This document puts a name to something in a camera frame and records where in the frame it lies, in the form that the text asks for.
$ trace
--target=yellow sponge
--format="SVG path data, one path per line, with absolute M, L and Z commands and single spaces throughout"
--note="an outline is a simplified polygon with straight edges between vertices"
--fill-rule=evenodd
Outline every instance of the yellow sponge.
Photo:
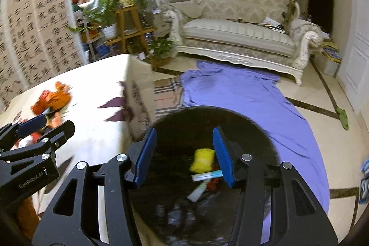
M 206 173 L 213 170 L 215 150 L 201 148 L 195 151 L 195 160 L 190 167 L 190 171 L 195 173 Z

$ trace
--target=metal bolt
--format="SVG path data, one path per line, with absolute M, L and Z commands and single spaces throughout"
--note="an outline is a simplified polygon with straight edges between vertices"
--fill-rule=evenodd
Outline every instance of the metal bolt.
M 86 166 L 87 166 L 87 164 L 86 164 L 85 162 L 79 162 L 79 163 L 77 164 L 77 169 L 82 170 L 82 169 L 84 169 Z
M 290 162 L 283 162 L 282 166 L 283 168 L 288 169 L 288 170 L 292 169 L 293 167 L 293 165 Z
M 119 155 L 117 156 L 117 161 L 119 161 L 119 162 L 123 162 L 123 161 L 125 161 L 127 158 L 128 158 L 128 157 L 127 157 L 127 155 L 126 155 L 126 154 L 124 154 L 124 153 L 122 153 L 122 154 L 119 154 Z
M 243 155 L 241 155 L 241 159 L 243 159 L 246 162 L 249 162 L 252 160 L 252 156 L 248 153 L 244 153 Z

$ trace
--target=white box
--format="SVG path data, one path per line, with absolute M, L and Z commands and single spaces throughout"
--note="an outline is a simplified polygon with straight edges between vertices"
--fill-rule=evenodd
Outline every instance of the white box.
M 314 63 L 324 74 L 335 76 L 339 63 L 327 59 L 322 53 L 315 53 Z

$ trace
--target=purple blanket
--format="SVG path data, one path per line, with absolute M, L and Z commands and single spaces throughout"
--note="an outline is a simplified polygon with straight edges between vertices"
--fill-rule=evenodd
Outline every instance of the purple blanket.
M 329 209 L 329 186 L 322 155 L 308 122 L 276 87 L 279 76 L 267 72 L 198 62 L 200 70 L 181 76 L 185 106 L 209 105 L 254 120 L 272 140 L 281 162 L 291 162 Z M 271 215 L 264 221 L 261 243 L 269 240 Z

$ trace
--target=plaid blanket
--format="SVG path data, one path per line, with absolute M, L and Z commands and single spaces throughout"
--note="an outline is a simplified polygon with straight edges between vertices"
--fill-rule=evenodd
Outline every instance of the plaid blanket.
M 183 107 L 183 88 L 179 76 L 154 82 L 156 120 Z

